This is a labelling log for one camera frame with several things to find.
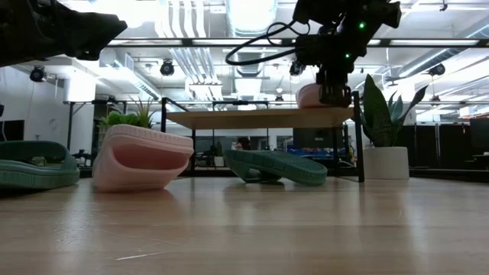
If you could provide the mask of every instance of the ceiling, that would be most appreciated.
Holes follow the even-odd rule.
[[[97,12],[114,12],[121,16],[122,13],[131,11],[131,21],[138,21],[133,25],[139,27],[129,28],[118,38],[158,38],[155,31],[155,21],[161,18],[159,4],[157,1],[135,1],[135,0],[105,0],[112,3],[117,8],[103,10],[100,5],[94,5],[87,0],[59,0],[69,8],[78,11],[97,11]],[[250,0],[250,5],[257,0]],[[170,0],[170,18],[173,20],[173,4],[175,1]],[[184,37],[187,33],[184,29],[183,2],[180,3],[180,27]],[[195,6],[196,2],[191,1],[193,5],[193,19],[196,19]],[[296,1],[278,0],[278,9],[275,21],[288,22],[292,18],[293,8]],[[473,28],[484,24],[489,24],[489,0],[447,0],[448,8],[446,11],[439,11],[442,7],[442,1],[435,0],[402,0],[403,17],[401,25],[397,29],[383,26],[374,38],[453,38],[467,37],[467,33],[473,31]],[[204,29],[207,37],[224,38],[232,37],[228,27],[224,0],[205,0],[204,4]],[[311,33],[316,33],[319,26],[311,24]],[[306,32],[307,27],[298,24],[296,29],[299,32]],[[291,31],[284,31],[277,37],[295,37]],[[210,48],[212,63],[219,81],[222,83],[222,95],[224,97],[236,96],[235,78],[239,75],[235,68],[228,66],[224,59],[231,48]],[[266,47],[270,54],[276,54],[283,51],[283,48]],[[162,96],[168,96],[175,100],[192,100],[189,93],[185,91],[186,75],[181,70],[179,64],[174,62],[175,73],[172,76],[162,76],[159,72],[163,59],[172,59],[172,54],[168,48],[117,48],[115,49],[118,56],[128,54],[134,59],[134,71],[149,85],[155,87]],[[436,50],[419,49],[419,48],[371,48],[368,50],[366,57],[359,58],[355,63],[355,71],[348,77],[348,85],[352,88],[359,86],[366,76],[366,73],[377,74],[378,84],[384,88],[384,93],[388,97],[391,93],[398,90],[403,95],[404,100],[412,98],[415,89],[418,89],[434,80],[433,85],[428,89],[429,94],[441,93],[448,89],[462,87],[466,83],[487,75],[489,61],[485,60],[489,52],[485,49],[469,49],[459,55],[443,62],[447,71],[443,76],[436,76],[432,79],[429,75],[417,74],[408,79],[397,81],[397,86],[388,86],[390,83],[383,81],[385,76],[389,76],[396,69],[407,64],[425,59],[430,54],[433,55]],[[272,60],[264,64],[264,70],[259,77],[262,79],[259,85],[255,99],[274,99],[277,95],[277,89],[281,88],[282,93],[289,95],[284,97],[293,99],[293,94],[302,86],[315,81],[316,69],[307,68],[299,79],[292,79],[288,73],[291,60],[294,56],[282,57],[279,60]],[[122,76],[116,76],[113,73],[107,73],[100,69],[100,78],[107,80],[120,89],[112,89],[111,86],[97,86],[97,93],[108,93],[119,97],[127,94],[137,94],[139,91],[131,85]],[[462,100],[471,95],[481,94],[479,99],[484,99],[483,95],[489,92],[489,82],[478,86],[476,89],[463,89],[460,92],[453,93],[442,100]]]

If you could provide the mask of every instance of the wood grain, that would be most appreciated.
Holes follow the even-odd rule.
[[[226,112],[170,112],[167,119],[190,129],[330,128],[353,117],[353,108]]]
[[[484,274],[489,187],[328,178],[167,190],[78,186],[0,200],[0,274]]]

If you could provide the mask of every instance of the ceiling duct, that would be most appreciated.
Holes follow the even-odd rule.
[[[464,31],[459,37],[489,38],[489,18],[485,18]],[[407,78],[425,72],[441,62],[456,56],[468,48],[449,48],[444,50],[431,50],[413,62],[402,66],[397,72],[399,77]]]
[[[277,0],[226,0],[228,29],[233,37],[256,37],[265,32],[277,15]],[[255,60],[264,57],[264,53],[242,53],[235,55],[238,61]],[[263,64],[239,66],[241,76],[256,77]]]

